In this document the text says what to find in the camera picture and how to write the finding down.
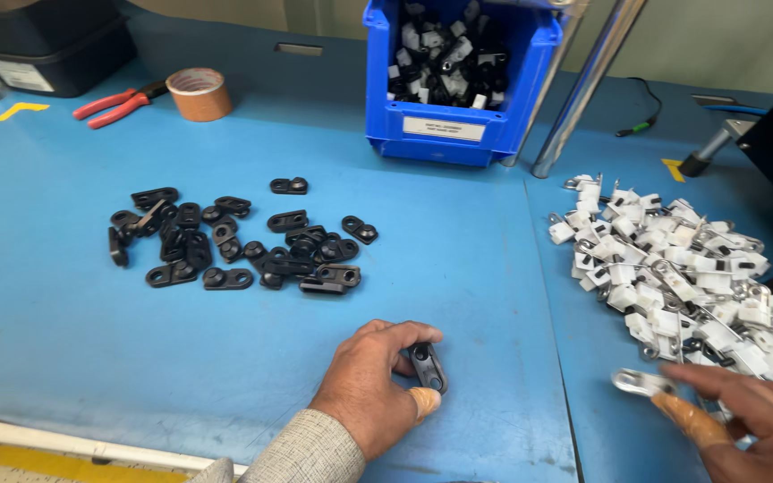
pliers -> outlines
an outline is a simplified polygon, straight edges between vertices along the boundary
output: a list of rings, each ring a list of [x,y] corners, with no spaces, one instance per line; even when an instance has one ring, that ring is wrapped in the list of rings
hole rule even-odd
[[[91,129],[97,129],[99,127],[106,126],[107,124],[112,124],[113,122],[123,118],[124,116],[137,110],[139,106],[146,106],[151,104],[151,99],[154,99],[158,95],[163,95],[168,91],[169,89],[166,87],[166,82],[151,82],[140,90],[130,88],[122,93],[116,93],[114,95],[104,97],[103,99],[90,102],[74,111],[73,117],[76,120],[82,120],[94,113],[101,112],[103,109],[120,104],[121,106],[114,108],[112,111],[97,116],[96,118],[89,121],[89,127]]]

black cable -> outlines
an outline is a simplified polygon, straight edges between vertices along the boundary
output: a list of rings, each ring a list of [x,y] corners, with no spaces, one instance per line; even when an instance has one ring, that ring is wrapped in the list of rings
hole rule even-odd
[[[650,84],[646,82],[646,79],[642,77],[626,77],[626,79],[634,79],[636,81],[643,82],[643,85],[646,86],[646,92],[648,92],[653,99],[658,101],[658,109],[655,111],[654,114],[652,114],[652,117],[649,119],[646,119],[642,123],[638,124],[637,126],[632,127],[631,129],[622,129],[621,131],[616,133],[616,137],[625,137],[630,136],[631,134],[634,134],[635,132],[640,132],[644,129],[649,129],[649,127],[654,126],[654,123],[658,121],[658,116],[660,115],[660,110],[664,106],[664,103],[661,102],[661,100],[658,98],[657,95],[655,95],[652,90],[650,89]]]

gray sleeve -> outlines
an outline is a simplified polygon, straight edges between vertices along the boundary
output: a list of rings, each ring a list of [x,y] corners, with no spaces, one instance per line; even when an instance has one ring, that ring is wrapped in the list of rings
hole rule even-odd
[[[344,426],[303,409],[271,441],[238,483],[355,483],[366,467]]]

bin label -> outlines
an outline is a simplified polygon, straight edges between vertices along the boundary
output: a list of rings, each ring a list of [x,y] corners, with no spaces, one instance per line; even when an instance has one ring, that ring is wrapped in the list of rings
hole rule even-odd
[[[485,134],[484,124],[467,124],[438,119],[404,117],[404,132],[429,136],[454,137],[468,141],[481,141]]]
[[[54,90],[50,83],[31,64],[0,60],[0,77],[9,86],[19,89],[39,90],[41,92],[52,92]]]

yellow tape marking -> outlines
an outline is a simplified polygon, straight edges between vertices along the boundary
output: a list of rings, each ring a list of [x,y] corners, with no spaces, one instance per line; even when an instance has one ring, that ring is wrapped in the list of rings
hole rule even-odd
[[[37,449],[2,445],[0,466],[75,479],[84,483],[181,483],[187,479],[187,475],[182,473],[113,465],[100,466],[87,460],[53,455]]]
[[[660,161],[667,165],[667,169],[670,170],[673,180],[679,181],[680,183],[684,182],[682,173],[679,171],[679,166],[682,165],[682,161],[676,161],[674,159],[661,159]]]
[[[29,111],[43,111],[49,104],[32,104],[31,102],[17,102],[10,109],[0,114],[0,122],[16,114],[17,111],[28,109]]]

